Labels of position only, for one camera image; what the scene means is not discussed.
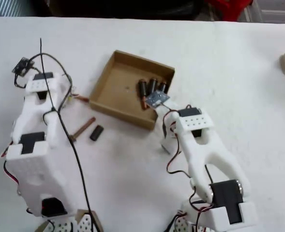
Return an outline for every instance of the battery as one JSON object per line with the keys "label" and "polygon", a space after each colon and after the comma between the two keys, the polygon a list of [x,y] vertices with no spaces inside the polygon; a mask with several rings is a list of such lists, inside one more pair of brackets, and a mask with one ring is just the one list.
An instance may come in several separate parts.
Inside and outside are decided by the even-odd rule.
{"label": "battery", "polygon": [[155,78],[151,79],[148,85],[148,95],[156,90],[157,80]]}
{"label": "battery", "polygon": [[141,99],[147,95],[147,82],[143,79],[139,80],[139,96]]}
{"label": "battery", "polygon": [[160,85],[158,86],[158,90],[165,93],[165,90],[166,90],[166,82],[165,81],[162,81],[160,83]]}

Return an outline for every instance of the wire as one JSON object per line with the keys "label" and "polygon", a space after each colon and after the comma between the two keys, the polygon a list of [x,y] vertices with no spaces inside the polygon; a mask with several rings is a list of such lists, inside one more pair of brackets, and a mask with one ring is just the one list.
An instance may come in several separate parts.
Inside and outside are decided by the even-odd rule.
{"label": "wire", "polygon": [[196,225],[195,225],[195,232],[198,232],[198,221],[199,221],[199,217],[200,217],[201,213],[207,212],[208,210],[210,210],[212,208],[213,208],[213,205],[211,205],[209,207],[201,207],[200,208],[201,211],[199,211],[198,214],[197,214],[197,220],[196,220]]}
{"label": "wire", "polygon": [[47,220],[49,223],[51,223],[52,224],[52,226],[53,226],[53,230],[52,230],[52,232],[55,230],[55,225],[54,225],[54,223],[51,221],[51,220]]}
{"label": "wire", "polygon": [[4,171],[13,181],[15,181],[15,182],[17,183],[17,185],[19,185],[18,179],[17,179],[14,175],[12,175],[12,174],[7,170],[7,168],[6,168],[6,163],[7,163],[7,161],[5,160],[5,162],[3,163],[3,171]]}
{"label": "wire", "polygon": [[26,85],[20,86],[20,85],[17,83],[17,78],[18,78],[18,75],[15,74],[15,81],[14,81],[15,87],[18,87],[18,88],[26,88]]}
{"label": "wire", "polygon": [[29,213],[29,214],[33,214],[32,211],[29,208],[26,209],[26,212]]}
{"label": "wire", "polygon": [[211,175],[210,175],[209,169],[208,169],[208,167],[207,167],[207,165],[206,165],[206,164],[205,164],[205,168],[206,168],[206,171],[207,171],[208,177],[209,177],[209,179],[210,179],[210,182],[213,184],[213,179],[212,179],[212,177],[211,177]]}
{"label": "wire", "polygon": [[185,217],[186,215],[187,215],[187,213],[180,214],[180,215],[177,215],[177,216],[176,216],[176,218],[175,218],[175,223],[174,223],[174,227],[175,227],[174,231],[175,231],[175,232],[178,231],[178,230],[177,230],[177,227],[176,227],[176,222],[177,222],[177,220],[178,220],[179,218],[181,218],[181,217]]}
{"label": "wire", "polygon": [[161,103],[161,105],[166,107],[168,110],[171,110],[168,106],[164,105],[164,103]]}
{"label": "wire", "polygon": [[[70,82],[70,87],[65,95],[65,97],[63,98],[62,102],[60,103],[60,106],[58,108],[58,110],[55,109],[54,105],[53,105],[53,102],[52,102],[52,98],[51,98],[51,94],[50,94],[50,89],[49,89],[49,86],[48,86],[48,83],[47,83],[47,79],[46,79],[46,75],[45,75],[45,69],[44,69],[44,63],[43,63],[43,55],[46,55],[46,56],[49,56],[51,57],[52,59],[54,59],[59,65],[60,67],[62,68],[64,74],[66,75],[68,81]],[[75,148],[75,145],[67,131],[67,128],[61,118],[61,115],[60,115],[60,110],[65,102],[65,100],[67,99],[68,95],[71,93],[71,89],[72,89],[72,86],[73,86],[73,83],[72,83],[72,80],[71,80],[71,77],[67,74],[66,70],[64,69],[64,67],[62,66],[62,64],[56,59],[54,58],[52,55],[48,54],[48,53],[42,53],[42,40],[40,38],[40,53],[33,56],[32,58],[29,59],[29,62],[32,61],[34,58],[40,56],[41,57],[41,65],[42,65],[42,70],[43,70],[43,74],[44,74],[44,77],[45,77],[45,83],[46,83],[46,86],[47,86],[47,91],[49,93],[49,96],[50,96],[50,100],[51,100],[51,104],[52,104],[52,112],[53,111],[56,111],[57,114],[58,114],[58,117],[60,119],[60,123],[61,123],[61,126],[68,138],[68,141],[74,151],[74,154],[75,154],[75,158],[76,158],[76,161],[77,161],[77,164],[78,164],[78,167],[79,167],[79,171],[80,171],[80,175],[81,175],[81,180],[82,180],[82,185],[83,185],[83,190],[84,190],[84,195],[85,195],[85,200],[86,200],[86,203],[87,203],[87,206],[88,206],[88,211],[89,211],[89,215],[90,215],[90,218],[91,218],[91,231],[93,231],[93,226],[95,226],[96,230],[97,231],[100,231],[99,229],[99,226],[97,224],[97,222],[95,221],[95,218],[94,218],[94,215],[91,211],[91,208],[90,208],[90,203],[89,203],[89,198],[88,198],[88,194],[87,194],[87,190],[86,190],[86,184],[85,184],[85,180],[84,180],[84,175],[83,175],[83,171],[82,171],[82,167],[81,167],[81,163],[80,163],[80,159],[79,159],[79,156],[78,156],[78,153],[76,151],[76,148]]]}
{"label": "wire", "polygon": [[41,71],[39,69],[37,69],[36,67],[31,67],[31,69],[36,70],[38,73],[41,73]]}
{"label": "wire", "polygon": [[180,143],[179,143],[179,138],[177,135],[175,135],[176,138],[177,138],[177,142],[178,142],[178,148],[177,148],[177,151],[175,153],[175,155],[171,158],[171,160],[168,162],[167,166],[166,166],[166,171],[169,173],[169,174],[175,174],[175,173],[184,173],[188,178],[191,178],[190,175],[188,175],[185,171],[183,170],[176,170],[176,171],[169,171],[169,166],[170,164],[172,163],[172,161],[178,156],[178,154],[180,154],[181,152],[179,151],[180,150]]}

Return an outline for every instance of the black cable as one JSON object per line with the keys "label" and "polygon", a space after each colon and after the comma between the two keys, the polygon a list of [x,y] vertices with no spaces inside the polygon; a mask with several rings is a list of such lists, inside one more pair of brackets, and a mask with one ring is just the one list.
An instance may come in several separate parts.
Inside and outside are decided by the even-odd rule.
{"label": "black cable", "polygon": [[17,78],[18,78],[18,75],[15,74],[15,81],[14,81],[15,87],[18,87],[18,88],[26,88],[26,85],[20,86],[20,85],[17,83]]}
{"label": "black cable", "polygon": [[208,174],[208,176],[209,176],[209,179],[210,179],[211,183],[213,184],[213,179],[212,179],[212,177],[211,177],[211,175],[210,175],[209,169],[208,169],[208,167],[207,167],[206,164],[205,164],[205,168],[206,168],[207,174]]}
{"label": "black cable", "polygon": [[52,230],[52,232],[55,230],[55,225],[54,225],[54,223],[51,221],[51,220],[47,220],[48,222],[50,222],[51,224],[52,224],[52,226],[53,226],[53,230]]}
{"label": "black cable", "polygon": [[26,209],[26,212],[29,214],[33,214],[29,208]]}
{"label": "black cable", "polygon": [[41,71],[39,69],[37,69],[36,67],[31,67],[31,69],[36,70],[38,73],[41,73]]}
{"label": "black cable", "polygon": [[178,230],[177,230],[177,227],[176,227],[177,220],[178,220],[179,218],[181,218],[181,217],[185,217],[186,215],[187,215],[187,213],[180,214],[180,215],[177,215],[177,216],[176,216],[176,218],[175,218],[175,224],[174,224],[174,227],[175,227],[174,231],[175,231],[175,232],[178,231]]}
{"label": "black cable", "polygon": [[[52,59],[54,59],[60,65],[60,67],[62,68],[62,70],[65,73],[66,77],[68,78],[68,81],[70,82],[70,87],[69,87],[69,89],[68,89],[64,99],[60,103],[60,106],[59,106],[58,110],[55,109],[55,107],[53,105],[53,102],[52,102],[50,89],[48,87],[48,83],[47,83],[47,79],[46,79],[46,75],[45,75],[45,70],[44,70],[44,64],[43,64],[43,58],[42,58],[43,55],[47,55],[47,56],[51,57]],[[73,143],[73,141],[72,141],[72,139],[71,139],[71,137],[70,137],[70,135],[69,135],[69,133],[67,131],[67,128],[66,128],[66,126],[65,126],[65,124],[64,124],[64,122],[63,122],[63,120],[61,118],[61,115],[60,115],[60,110],[62,108],[62,105],[66,101],[68,95],[71,93],[71,89],[72,89],[72,85],[73,85],[72,80],[71,80],[70,76],[67,74],[67,72],[64,69],[64,67],[62,66],[62,64],[56,58],[54,58],[53,56],[51,56],[48,53],[42,53],[42,40],[41,40],[41,38],[40,38],[40,53],[35,55],[35,56],[33,56],[32,58],[30,58],[29,62],[32,61],[34,58],[36,58],[38,56],[41,57],[41,65],[42,65],[42,70],[43,70],[43,74],[44,74],[44,77],[45,77],[45,83],[46,83],[46,86],[47,86],[47,91],[48,91],[48,93],[50,95],[50,100],[51,100],[51,104],[52,104],[51,112],[53,112],[53,111],[57,112],[58,117],[60,119],[61,126],[62,126],[62,128],[63,128],[63,130],[64,130],[64,132],[65,132],[65,134],[66,134],[66,136],[67,136],[67,138],[69,140],[69,143],[70,143],[70,145],[71,145],[71,147],[72,147],[72,149],[74,151],[75,158],[76,158],[76,161],[77,161],[77,164],[78,164],[78,167],[79,167],[81,180],[82,180],[82,185],[83,185],[83,190],[84,190],[84,195],[85,195],[85,200],[86,200],[86,203],[87,203],[87,206],[88,206],[89,215],[90,215],[90,218],[91,218],[91,231],[93,231],[93,225],[95,225],[96,230],[99,232],[100,231],[99,226],[98,226],[98,224],[97,224],[97,222],[96,222],[96,220],[94,218],[94,215],[93,215],[93,213],[91,211],[91,208],[90,208],[89,198],[88,198],[88,194],[87,194],[87,190],[86,190],[86,184],[85,184],[84,175],[83,175],[83,171],[82,171],[82,167],[81,167],[79,156],[78,156],[78,153],[76,151],[75,145],[74,145],[74,143]]]}

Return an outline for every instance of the red object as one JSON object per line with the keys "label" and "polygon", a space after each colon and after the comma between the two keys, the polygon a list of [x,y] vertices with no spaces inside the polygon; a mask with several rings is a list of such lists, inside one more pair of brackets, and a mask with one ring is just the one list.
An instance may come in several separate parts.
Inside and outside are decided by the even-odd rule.
{"label": "red object", "polygon": [[240,13],[248,5],[252,5],[253,0],[206,0],[216,9],[223,13],[223,21],[236,22]]}

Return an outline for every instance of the cardboard tray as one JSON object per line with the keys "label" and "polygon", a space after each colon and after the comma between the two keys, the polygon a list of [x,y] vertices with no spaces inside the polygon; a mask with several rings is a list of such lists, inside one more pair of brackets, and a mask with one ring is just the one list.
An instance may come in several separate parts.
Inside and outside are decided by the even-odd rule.
{"label": "cardboard tray", "polygon": [[145,79],[148,83],[152,78],[156,78],[158,83],[166,81],[167,92],[174,73],[172,67],[115,51],[90,95],[90,106],[96,111],[152,130],[157,114],[152,109],[142,109],[138,81]]}

